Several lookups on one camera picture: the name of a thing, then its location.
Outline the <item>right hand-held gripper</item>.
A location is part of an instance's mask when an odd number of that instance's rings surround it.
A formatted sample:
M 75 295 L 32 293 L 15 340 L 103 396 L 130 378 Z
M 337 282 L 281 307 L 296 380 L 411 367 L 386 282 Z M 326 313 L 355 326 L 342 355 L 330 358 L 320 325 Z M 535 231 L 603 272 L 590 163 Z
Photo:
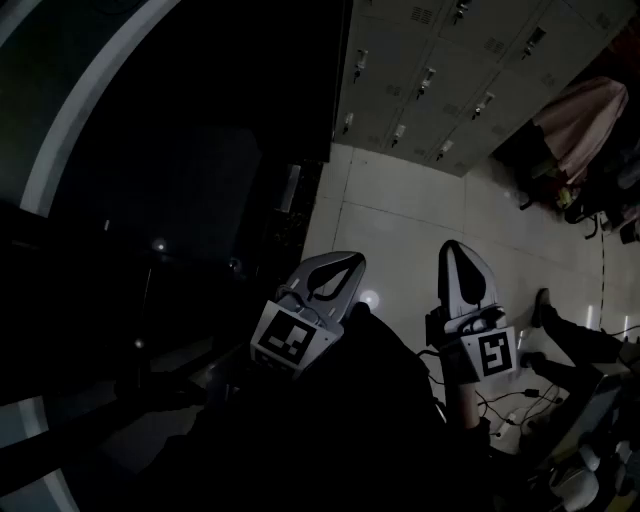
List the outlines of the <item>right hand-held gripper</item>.
M 489 265 L 473 249 L 447 240 L 438 254 L 440 307 L 425 316 L 426 344 L 437 351 L 447 385 L 475 384 L 516 369 L 515 331 Z M 458 316 L 458 301 L 469 314 Z

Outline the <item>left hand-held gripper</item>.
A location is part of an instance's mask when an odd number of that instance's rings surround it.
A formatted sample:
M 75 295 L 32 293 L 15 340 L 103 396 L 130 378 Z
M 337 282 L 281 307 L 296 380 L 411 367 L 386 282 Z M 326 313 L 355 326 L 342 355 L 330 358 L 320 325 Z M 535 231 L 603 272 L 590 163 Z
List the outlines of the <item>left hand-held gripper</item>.
M 298 378 L 344 334 L 342 319 L 366 270 L 360 252 L 334 251 L 305 259 L 266 303 L 249 350 L 272 372 Z M 318 293 L 335 277 L 329 294 Z

